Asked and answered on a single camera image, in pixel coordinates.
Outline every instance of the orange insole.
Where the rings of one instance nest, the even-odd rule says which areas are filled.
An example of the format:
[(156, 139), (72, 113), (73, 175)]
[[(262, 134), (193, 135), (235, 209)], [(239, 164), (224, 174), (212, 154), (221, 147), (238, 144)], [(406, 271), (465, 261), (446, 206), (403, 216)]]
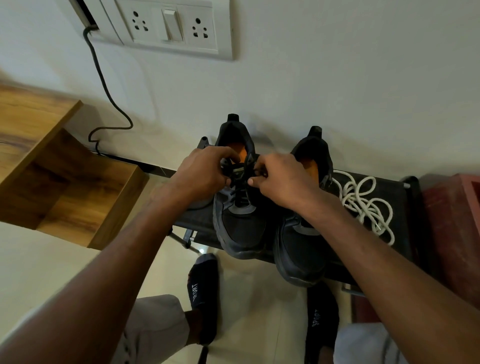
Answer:
[(245, 149), (245, 146), (242, 143), (230, 143), (228, 146), (239, 154), (240, 163), (244, 163), (247, 157), (247, 150)]
[(313, 159), (300, 158), (299, 162), (303, 165), (310, 177), (318, 183), (318, 166)]

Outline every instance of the right hand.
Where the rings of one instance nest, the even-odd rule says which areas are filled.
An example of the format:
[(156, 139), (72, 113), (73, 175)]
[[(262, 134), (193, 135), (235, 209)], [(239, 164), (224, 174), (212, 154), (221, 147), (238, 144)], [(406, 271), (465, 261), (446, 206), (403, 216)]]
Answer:
[(295, 157), (288, 154), (272, 153), (258, 157), (255, 169), (265, 167), (268, 177), (251, 177), (248, 184), (277, 205), (299, 212), (306, 201), (321, 194), (315, 182)]

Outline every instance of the sock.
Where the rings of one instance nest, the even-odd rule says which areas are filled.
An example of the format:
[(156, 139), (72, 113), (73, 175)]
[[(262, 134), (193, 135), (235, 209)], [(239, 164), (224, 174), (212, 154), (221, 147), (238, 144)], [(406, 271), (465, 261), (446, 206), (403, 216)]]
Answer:
[(317, 364), (323, 346), (334, 348), (339, 322), (338, 305), (325, 282), (307, 288), (307, 312), (305, 364)]
[(218, 262), (212, 253), (197, 258), (188, 274), (188, 296), (192, 310), (199, 309), (203, 323), (200, 344), (210, 344), (216, 336), (218, 316)]

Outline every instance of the white wall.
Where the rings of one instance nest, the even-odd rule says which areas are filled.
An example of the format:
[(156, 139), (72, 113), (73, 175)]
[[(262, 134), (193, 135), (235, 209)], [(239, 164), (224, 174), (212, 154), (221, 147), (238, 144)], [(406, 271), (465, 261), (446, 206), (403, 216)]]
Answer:
[[(233, 62), (97, 44), (130, 132), (111, 153), (176, 169), (239, 113), (260, 151), (289, 151), (313, 124), (334, 165), (399, 178), (480, 172), (480, 2), (232, 0)], [(125, 123), (54, 0), (0, 4), (0, 78), (76, 95), (69, 129)]]

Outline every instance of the left hand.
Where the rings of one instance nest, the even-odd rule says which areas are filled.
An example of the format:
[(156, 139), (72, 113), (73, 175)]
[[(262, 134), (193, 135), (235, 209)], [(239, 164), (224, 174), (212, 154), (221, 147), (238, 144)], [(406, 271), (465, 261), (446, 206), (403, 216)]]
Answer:
[(240, 162), (237, 152), (229, 146), (194, 149), (170, 178), (170, 183), (185, 192), (192, 202), (205, 200), (225, 186), (230, 186), (230, 178), (223, 175), (220, 167), (222, 158)]

